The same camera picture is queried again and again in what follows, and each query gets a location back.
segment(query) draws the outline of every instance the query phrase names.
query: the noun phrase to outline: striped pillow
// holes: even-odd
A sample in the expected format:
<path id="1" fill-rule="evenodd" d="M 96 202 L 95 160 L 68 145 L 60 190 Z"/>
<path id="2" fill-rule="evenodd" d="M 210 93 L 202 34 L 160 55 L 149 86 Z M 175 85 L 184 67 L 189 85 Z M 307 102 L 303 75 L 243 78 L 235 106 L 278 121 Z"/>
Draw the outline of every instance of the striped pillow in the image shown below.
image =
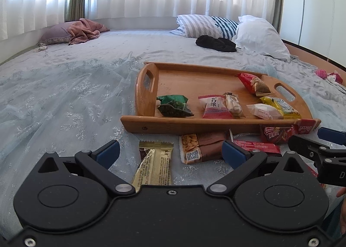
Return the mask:
<path id="1" fill-rule="evenodd" d="M 198 38 L 208 35 L 214 38 L 226 38 L 232 40 L 235 36 L 238 22 L 220 17 L 204 15 L 178 15 L 176 22 L 179 27 L 171 33 L 184 37 Z"/>

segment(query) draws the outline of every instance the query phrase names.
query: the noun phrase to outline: bed sheet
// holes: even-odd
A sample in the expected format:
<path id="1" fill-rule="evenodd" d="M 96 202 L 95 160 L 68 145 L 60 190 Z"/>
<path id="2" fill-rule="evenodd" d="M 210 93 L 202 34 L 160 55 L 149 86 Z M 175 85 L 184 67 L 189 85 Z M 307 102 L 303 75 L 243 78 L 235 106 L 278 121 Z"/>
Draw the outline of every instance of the bed sheet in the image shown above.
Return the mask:
<path id="1" fill-rule="evenodd" d="M 174 184 L 208 186 L 232 170 L 223 161 L 182 164 L 175 135 L 134 135 L 124 130 L 120 117 L 135 114 L 136 76 L 144 61 L 265 72 L 290 84 L 313 117 L 322 120 L 321 125 L 345 130 L 345 95 L 319 78 L 316 67 L 297 59 L 284 62 L 243 49 L 223 53 L 196 46 L 194 38 L 159 30 L 113 30 L 85 44 L 29 51 L 0 66 L 0 232 L 4 237 L 20 231 L 13 196 L 48 150 L 73 156 L 117 139 L 121 154 L 110 171 L 127 182 L 140 163 L 139 140 L 174 143 Z M 311 136 L 318 140 L 316 134 Z M 338 204 L 336 191 L 337 187 L 327 188 L 329 210 Z"/>

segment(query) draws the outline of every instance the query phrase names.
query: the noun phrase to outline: green snack package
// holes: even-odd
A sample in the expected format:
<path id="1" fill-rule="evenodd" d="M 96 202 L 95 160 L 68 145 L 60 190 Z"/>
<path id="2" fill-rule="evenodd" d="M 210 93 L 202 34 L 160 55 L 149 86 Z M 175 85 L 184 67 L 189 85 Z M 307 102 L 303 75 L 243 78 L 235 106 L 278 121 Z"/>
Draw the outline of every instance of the green snack package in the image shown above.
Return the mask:
<path id="1" fill-rule="evenodd" d="M 163 116 L 169 117 L 187 117 L 193 116 L 186 102 L 188 99 L 182 95 L 166 95 L 157 97 L 161 102 L 158 110 Z"/>

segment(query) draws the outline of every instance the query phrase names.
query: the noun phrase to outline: silver screw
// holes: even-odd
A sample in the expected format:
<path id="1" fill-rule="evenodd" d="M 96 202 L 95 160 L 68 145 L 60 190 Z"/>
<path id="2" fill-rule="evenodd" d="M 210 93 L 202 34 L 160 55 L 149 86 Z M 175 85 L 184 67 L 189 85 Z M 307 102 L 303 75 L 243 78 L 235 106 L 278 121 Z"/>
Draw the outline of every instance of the silver screw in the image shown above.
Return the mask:
<path id="1" fill-rule="evenodd" d="M 308 246 L 317 247 L 320 244 L 320 241 L 317 238 L 310 239 Z"/>
<path id="2" fill-rule="evenodd" d="M 176 194 L 177 194 L 177 191 L 175 191 L 175 190 L 169 190 L 169 191 L 167 191 L 167 194 L 169 194 L 169 195 L 176 195 Z"/>
<path id="3" fill-rule="evenodd" d="M 28 247 L 34 247 L 34 246 L 36 246 L 36 241 L 32 238 L 26 238 L 24 240 L 24 244 Z"/>
<path id="4" fill-rule="evenodd" d="M 227 187 L 223 184 L 214 184 L 210 186 L 210 190 L 212 192 L 224 192 L 226 191 Z"/>
<path id="5" fill-rule="evenodd" d="M 115 186 L 117 192 L 129 192 L 132 190 L 132 186 L 129 184 L 120 184 Z"/>

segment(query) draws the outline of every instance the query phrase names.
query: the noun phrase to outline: qr code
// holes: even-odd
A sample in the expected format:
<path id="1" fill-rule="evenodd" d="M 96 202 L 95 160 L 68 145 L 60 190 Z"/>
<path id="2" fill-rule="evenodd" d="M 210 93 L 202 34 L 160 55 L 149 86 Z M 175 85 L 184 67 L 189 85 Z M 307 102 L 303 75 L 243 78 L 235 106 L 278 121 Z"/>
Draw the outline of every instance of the qr code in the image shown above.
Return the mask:
<path id="1" fill-rule="evenodd" d="M 192 160 L 196 160 L 196 159 L 199 159 L 198 150 L 194 150 L 194 151 L 191 151 L 189 153 L 186 153 L 186 160 L 187 161 L 192 161 Z"/>

